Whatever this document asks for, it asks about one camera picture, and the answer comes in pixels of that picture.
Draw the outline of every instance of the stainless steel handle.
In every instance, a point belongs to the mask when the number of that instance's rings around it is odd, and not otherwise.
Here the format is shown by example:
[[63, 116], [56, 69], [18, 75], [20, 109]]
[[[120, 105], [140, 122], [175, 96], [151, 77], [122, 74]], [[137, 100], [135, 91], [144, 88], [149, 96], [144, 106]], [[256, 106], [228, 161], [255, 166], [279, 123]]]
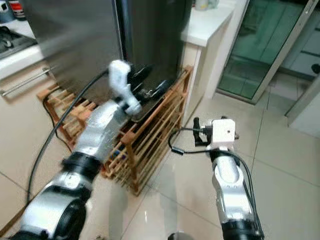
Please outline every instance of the stainless steel handle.
[[24, 81], [20, 82], [19, 84], [15, 85], [15, 86], [13, 86], [13, 87], [11, 87], [11, 88], [9, 88], [8, 90], [0, 90], [0, 95], [1, 95], [2, 97], [5, 97], [5, 96], [7, 96], [8, 94], [12, 93], [13, 91], [15, 91], [15, 90], [23, 87], [24, 85], [26, 85], [26, 84], [28, 84], [28, 83], [31, 83], [33, 80], [36, 80], [36, 79], [39, 78], [40, 76], [42, 76], [42, 75], [44, 75], [44, 74], [49, 75], [50, 69], [45, 67], [45, 68], [42, 69], [42, 71], [43, 71], [43, 72], [41, 72], [41, 73], [39, 73], [39, 74], [37, 74], [37, 75], [35, 75], [35, 76], [33, 76], [33, 77], [30, 77], [30, 78], [28, 78], [27, 80], [24, 80]]

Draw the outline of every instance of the glass panel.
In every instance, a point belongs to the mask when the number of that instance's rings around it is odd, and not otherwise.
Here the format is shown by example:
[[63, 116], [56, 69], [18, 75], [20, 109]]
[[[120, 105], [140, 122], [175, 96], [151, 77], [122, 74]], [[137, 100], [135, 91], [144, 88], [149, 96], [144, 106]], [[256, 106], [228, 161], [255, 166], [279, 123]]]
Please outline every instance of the glass panel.
[[252, 99], [307, 0], [251, 0], [218, 88]]

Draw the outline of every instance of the gas stove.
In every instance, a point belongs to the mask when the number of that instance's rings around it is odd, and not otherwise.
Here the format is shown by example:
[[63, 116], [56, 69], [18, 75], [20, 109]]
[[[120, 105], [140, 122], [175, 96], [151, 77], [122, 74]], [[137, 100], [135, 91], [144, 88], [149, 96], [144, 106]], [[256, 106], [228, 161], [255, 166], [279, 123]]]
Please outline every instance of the gas stove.
[[36, 44], [36, 40], [0, 26], [0, 60]]

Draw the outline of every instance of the black wire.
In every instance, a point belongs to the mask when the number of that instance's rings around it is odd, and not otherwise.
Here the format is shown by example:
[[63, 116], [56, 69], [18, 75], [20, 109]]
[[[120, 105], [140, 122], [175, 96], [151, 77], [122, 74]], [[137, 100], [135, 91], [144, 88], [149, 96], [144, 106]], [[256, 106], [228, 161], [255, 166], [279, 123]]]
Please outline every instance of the black wire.
[[202, 129], [198, 129], [198, 128], [186, 128], [186, 127], [182, 127], [180, 129], [174, 130], [171, 135], [169, 136], [168, 139], [168, 145], [170, 147], [171, 150], [176, 149], [178, 150], [178, 152], [180, 154], [200, 154], [200, 153], [212, 153], [212, 152], [217, 152], [217, 153], [223, 153], [227, 156], [233, 157], [235, 160], [239, 160], [241, 162], [241, 164], [244, 166], [245, 169], [245, 173], [247, 175], [248, 178], [248, 183], [249, 183], [249, 201], [251, 203], [252, 206], [252, 210], [253, 210], [253, 216], [254, 216], [254, 220], [255, 220], [255, 224], [257, 225], [256, 227], [259, 230], [259, 233], [261, 234], [261, 237], [264, 239], [265, 235], [264, 232], [262, 230], [262, 226], [260, 223], [260, 219], [257, 213], [257, 206], [256, 206], [256, 199], [255, 199], [255, 194], [254, 194], [254, 188], [253, 188], [253, 183], [252, 183], [252, 177], [251, 177], [251, 173], [250, 170], [246, 164], [246, 162], [237, 154], [230, 152], [230, 151], [225, 151], [225, 150], [220, 150], [220, 149], [205, 149], [205, 150], [199, 150], [199, 151], [185, 151], [184, 149], [180, 149], [178, 147], [174, 147], [171, 144], [171, 140], [173, 138], [173, 136], [181, 131], [197, 131], [197, 132], [203, 132]]
[[[50, 92], [49, 94], [47, 94], [47, 95], [43, 98], [43, 100], [42, 100], [43, 108], [45, 109], [46, 113], [47, 113], [48, 116], [50, 117], [53, 128], [55, 127], [55, 121], [54, 121], [53, 117], [51, 116], [51, 114], [50, 114], [47, 106], [45, 105], [45, 101], [48, 99], [48, 97], [50, 96], [50, 94], [52, 94], [52, 93], [54, 93], [54, 92], [56, 92], [56, 91], [58, 91], [58, 90], [60, 90], [60, 89], [61, 89], [61, 88], [58, 87], [57, 89], [53, 90], [52, 92]], [[61, 137], [59, 137], [58, 131], [55, 131], [55, 136], [56, 136], [56, 138], [59, 139], [62, 143], [64, 143], [64, 145], [69, 149], [70, 152], [72, 152], [72, 149], [69, 147], [68, 143], [67, 143], [65, 140], [63, 140]]]
[[103, 77], [105, 74], [108, 74], [109, 70], [106, 69], [103, 72], [99, 73], [97, 76], [95, 76], [75, 97], [75, 99], [73, 100], [73, 102], [71, 103], [71, 105], [65, 110], [65, 112], [63, 113], [63, 115], [61, 116], [60, 120], [57, 122], [57, 124], [54, 126], [54, 128], [51, 130], [49, 136], [47, 137], [47, 139], [45, 140], [43, 146], [40, 149], [40, 152], [38, 154], [38, 156], [36, 157], [36, 160], [32, 166], [32, 170], [29, 176], [29, 181], [28, 181], [28, 188], [27, 188], [27, 193], [26, 193], [26, 204], [29, 204], [30, 202], [30, 195], [31, 195], [31, 190], [32, 190], [32, 185], [33, 185], [33, 178], [34, 175], [36, 173], [38, 164], [41, 160], [41, 158], [43, 157], [51, 139], [53, 138], [55, 132], [57, 131], [57, 129], [61, 126], [61, 124], [63, 123], [63, 121], [65, 120], [65, 118], [67, 117], [67, 115], [69, 114], [69, 112], [73, 109], [74, 105], [78, 102], [78, 100], [83, 96], [83, 94], [96, 82], [98, 81], [101, 77]]

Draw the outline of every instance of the sliding glass door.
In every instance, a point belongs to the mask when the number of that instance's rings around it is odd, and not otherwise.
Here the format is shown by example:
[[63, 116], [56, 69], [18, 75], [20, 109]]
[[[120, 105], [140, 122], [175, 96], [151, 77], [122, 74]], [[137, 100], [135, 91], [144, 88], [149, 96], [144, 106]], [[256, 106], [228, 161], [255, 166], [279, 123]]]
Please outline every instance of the sliding glass door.
[[247, 102], [257, 102], [317, 2], [251, 0], [218, 90]]

